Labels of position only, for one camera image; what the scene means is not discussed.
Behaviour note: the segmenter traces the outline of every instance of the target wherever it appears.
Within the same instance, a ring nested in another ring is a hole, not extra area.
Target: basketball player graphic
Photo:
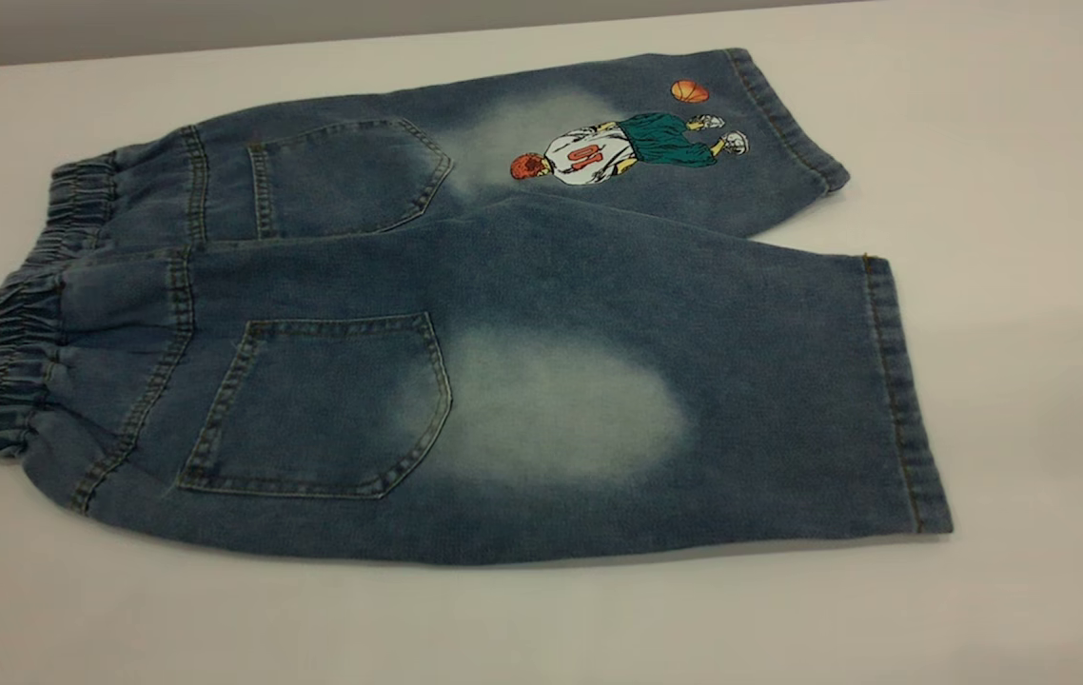
[[[699,114],[689,121],[675,114],[636,114],[628,120],[560,135],[545,155],[527,153],[516,157],[512,177],[522,181],[554,174],[569,185],[591,185],[622,175],[639,161],[708,168],[721,153],[743,155],[749,150],[749,140],[738,130],[720,136],[713,145],[686,139],[691,130],[706,129],[723,129],[723,120],[714,114]]]

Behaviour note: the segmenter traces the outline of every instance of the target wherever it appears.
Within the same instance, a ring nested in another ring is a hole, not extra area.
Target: sneaker
[[[743,155],[749,150],[749,139],[738,130],[723,136],[725,150],[733,155]]]
[[[723,120],[720,120],[720,118],[714,114],[699,114],[699,116],[694,117],[693,120],[690,120],[689,122],[700,122],[700,124],[703,126],[703,129],[723,129]]]

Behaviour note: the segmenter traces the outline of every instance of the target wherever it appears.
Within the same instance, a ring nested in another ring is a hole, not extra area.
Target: white jersey
[[[573,130],[560,135],[549,148],[546,159],[550,160],[553,174],[569,185],[599,183],[615,173],[621,160],[634,157],[634,147],[618,126],[605,130]]]

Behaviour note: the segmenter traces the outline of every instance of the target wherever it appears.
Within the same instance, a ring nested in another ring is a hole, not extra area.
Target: pocket stitching
[[[441,187],[441,183],[444,182],[447,175],[449,175],[451,170],[453,170],[453,159],[446,155],[443,148],[434,140],[428,137],[428,134],[423,133],[419,127],[416,127],[414,122],[405,120],[405,118],[396,118],[396,120],[335,122],[334,124],[318,127],[318,129],[306,130],[303,133],[266,140],[266,142],[253,143],[247,146],[250,159],[250,173],[255,177],[255,222],[258,239],[263,240],[279,237],[279,233],[275,228],[275,221],[273,221],[275,202],[273,202],[271,196],[271,159],[268,156],[268,147],[289,147],[306,142],[311,137],[323,136],[324,134],[341,133],[345,130],[383,129],[383,127],[397,127],[418,140],[420,144],[435,155],[435,169],[432,169],[432,175],[423,185],[420,195],[408,201],[410,208],[401,216],[347,233],[381,233],[396,228],[399,225],[415,220],[415,218],[422,216],[423,212],[428,211],[428,207],[431,207],[432,200],[435,198],[439,187]]]
[[[428,359],[435,378],[438,396],[432,421],[420,433],[410,450],[401,460],[389,465],[383,473],[368,480],[351,486],[334,486],[314,482],[290,480],[290,478],[256,477],[256,476],[211,476],[207,469],[214,469],[214,460],[208,459],[214,450],[216,437],[224,423],[229,409],[236,403],[242,386],[245,385],[250,370],[253,370],[259,352],[266,342],[268,334],[282,333],[293,337],[336,338],[344,339],[362,337],[362,334],[386,334],[412,329],[422,339],[428,351]],[[190,490],[209,492],[232,492],[260,496],[289,496],[289,498],[334,498],[379,500],[402,483],[417,465],[422,463],[453,406],[453,391],[449,378],[444,368],[444,359],[435,339],[435,330],[427,312],[414,315],[392,317],[376,317],[366,319],[266,319],[250,320],[242,335],[237,355],[229,365],[221,381],[220,390],[216,392],[208,416],[204,420],[199,437],[191,450],[184,466],[177,477],[177,485]],[[279,487],[269,489],[266,485]]]

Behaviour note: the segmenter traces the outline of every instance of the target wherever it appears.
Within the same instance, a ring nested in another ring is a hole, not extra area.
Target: gray wall
[[[819,1],[843,0],[0,0],[0,65]]]

